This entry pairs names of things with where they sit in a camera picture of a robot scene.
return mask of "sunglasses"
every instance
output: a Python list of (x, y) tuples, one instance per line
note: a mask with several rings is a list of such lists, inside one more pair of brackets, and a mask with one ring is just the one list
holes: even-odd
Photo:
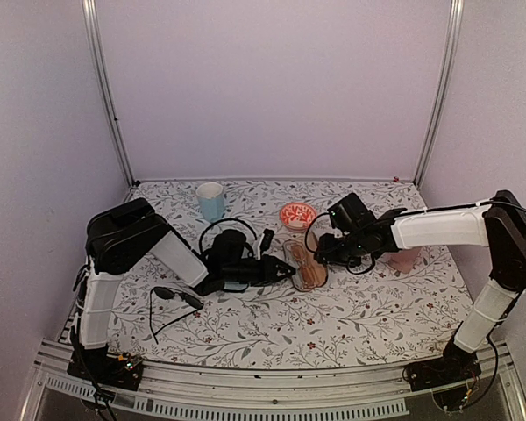
[[(172, 320), (169, 323), (166, 323), (165, 325), (161, 326), (160, 329), (157, 331), (154, 331), (152, 327), (152, 293), (154, 293), (158, 298), (161, 298), (162, 300), (172, 300), (175, 298), (175, 296), (178, 296), (182, 301), (189, 304), (191, 307), (194, 308), (193, 311), (181, 316), (180, 318), (177, 318), (176, 320)], [(156, 344), (158, 344), (158, 339), (156, 338), (156, 335), (166, 329), (168, 326), (172, 325), (173, 323), (177, 323), (183, 318), (186, 318), (187, 316), (190, 316), (193, 313), (196, 313), (199, 310), (202, 310), (204, 307), (204, 304), (201, 303), (199, 299), (196, 297), (188, 294), (187, 292), (183, 291), (176, 291), (174, 289), (166, 288), (166, 287), (154, 287), (150, 289), (150, 332), (152, 332), (152, 336), (154, 340), (156, 341)]]

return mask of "small bowl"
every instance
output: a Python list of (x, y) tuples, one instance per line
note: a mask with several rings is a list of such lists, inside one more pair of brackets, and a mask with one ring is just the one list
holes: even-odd
[(317, 212), (309, 204), (289, 203), (282, 207), (280, 218), (281, 222), (289, 230), (304, 232), (308, 229), (311, 222), (316, 219)]

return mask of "floral tablecloth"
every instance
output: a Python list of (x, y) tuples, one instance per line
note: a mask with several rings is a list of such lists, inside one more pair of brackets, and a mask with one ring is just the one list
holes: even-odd
[[(145, 197), (187, 241), (197, 244), (208, 225), (200, 215), (195, 188), (200, 182), (145, 182), (133, 197)], [(249, 222), (256, 232), (275, 230), (272, 249), (284, 258), (281, 243), (293, 234), (279, 220), (290, 202), (310, 203), (318, 212), (356, 192), (377, 215), (394, 207), (424, 203), (407, 183), (378, 182), (222, 182), (226, 217)], [(323, 219), (323, 227), (328, 224)], [(223, 225), (206, 236), (205, 245)], [(472, 301), (443, 246), (425, 247), (408, 275), (383, 258), (366, 275), (330, 270), (327, 284), (298, 292), (290, 280), (243, 294), (217, 292), (205, 307), (169, 326), (153, 340), (148, 327), (152, 287), (186, 287), (147, 255), (125, 277), (110, 323), (112, 351), (142, 353), (163, 360), (212, 367), (310, 368), (364, 366), (430, 357), (442, 352)], [(188, 311), (179, 300), (154, 299), (154, 327)]]

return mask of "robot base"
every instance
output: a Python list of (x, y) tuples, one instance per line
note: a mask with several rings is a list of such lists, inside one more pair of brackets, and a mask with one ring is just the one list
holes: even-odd
[(128, 360), (107, 355), (107, 346), (94, 350), (81, 350), (81, 353), (86, 366), (83, 366), (77, 352), (72, 353), (67, 369), (69, 375), (91, 381), (88, 373), (93, 373), (94, 380), (100, 385), (133, 391), (139, 389), (143, 371), (142, 364), (129, 369)]
[(412, 362), (403, 372), (405, 380), (415, 392), (479, 377), (481, 368), (475, 353), (466, 353), (451, 340), (442, 357)]

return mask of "metal frame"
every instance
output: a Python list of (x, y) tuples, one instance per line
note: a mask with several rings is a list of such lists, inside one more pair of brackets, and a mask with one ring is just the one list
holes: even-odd
[(135, 183), (135, 179), (132, 173), (129, 155), (124, 147), (123, 136), (121, 134), (121, 128), (118, 123), (115, 104), (113, 103), (113, 96), (111, 95), (109, 80), (107, 78), (107, 68), (105, 67), (102, 42), (99, 35), (99, 24), (97, 23), (96, 0), (82, 0), (82, 5), (86, 22), (86, 31), (88, 33), (89, 48), (96, 68), (103, 106), (107, 113), (107, 120), (109, 121), (113, 147), (115, 147), (115, 153), (117, 154), (117, 160), (119, 161), (121, 171), (123, 172), (124, 180), (127, 185), (131, 187)]
[(438, 127), (444, 109), (446, 93), (450, 84), (454, 59), (458, 49), (459, 30), (462, 22), (462, 11), (464, 9), (464, 0), (452, 0), (450, 9), (450, 20), (448, 22), (448, 32), (446, 33), (446, 46), (444, 48), (444, 58), (438, 80), (437, 96), (430, 114), (429, 127), (423, 143), (423, 149), (419, 157), (419, 162), (415, 171), (413, 183), (420, 189), (423, 185), (424, 178), (429, 166), (430, 156), (437, 138)]
[[(88, 33), (89, 45), (92, 53), (92, 58), (96, 67), (96, 75), (99, 82), (99, 87), (102, 93), (103, 105), (110, 125), (110, 131), (113, 138), (113, 146), (117, 154), (117, 159), (121, 170), (123, 171), (124, 179), (129, 187), (135, 183), (135, 178), (132, 173), (129, 155), (123, 142), (123, 135), (118, 123), (117, 114), (115, 112), (115, 104), (111, 94), (110, 84), (107, 77), (107, 68), (103, 56), (103, 48), (99, 32), (99, 24), (96, 13), (96, 0), (82, 0), (84, 17), (86, 21), (86, 30)], [(437, 95), (435, 103), (430, 114), (429, 125), (423, 142), (423, 147), (419, 155), (415, 176), (413, 183), (420, 189), (424, 178), (426, 176), (427, 167), (429, 165), (430, 156), (435, 145), (438, 127), (442, 117), (444, 108), (444, 101), (446, 92), (450, 83), (451, 71), (454, 64), (454, 57), (458, 49), (459, 31), (462, 20), (462, 11), (464, 9), (464, 0), (451, 0), (451, 11), (448, 22), (448, 30), (446, 33), (446, 42), (444, 47), (444, 58), (440, 77), (438, 80)]]
[[(526, 421), (526, 401), (515, 367), (504, 342), (498, 343), (499, 378), (513, 421)], [(21, 421), (33, 421), (37, 415), (44, 388), (70, 396), (92, 400), (89, 382), (70, 377), (66, 368), (72, 354), (70, 346), (44, 340), (33, 364), (32, 386), (25, 399)], [(490, 347), (478, 351), (482, 376), (492, 375), (494, 353)], [(399, 415), (406, 412), (405, 399), (432, 391), (448, 389), (460, 383), (420, 392), (411, 392), (402, 379), (407, 362), (371, 367), (323, 369), (251, 370), (236, 368), (197, 367), (145, 361), (143, 380), (138, 392), (113, 389), (117, 397), (114, 408), (170, 419), (201, 419), (193, 410), (204, 411), (202, 419), (224, 421), (226, 414), (235, 419), (267, 420), (317, 419), (317, 414), (343, 414), (375, 408), (399, 406)], [(384, 419), (376, 417), (353, 419)]]

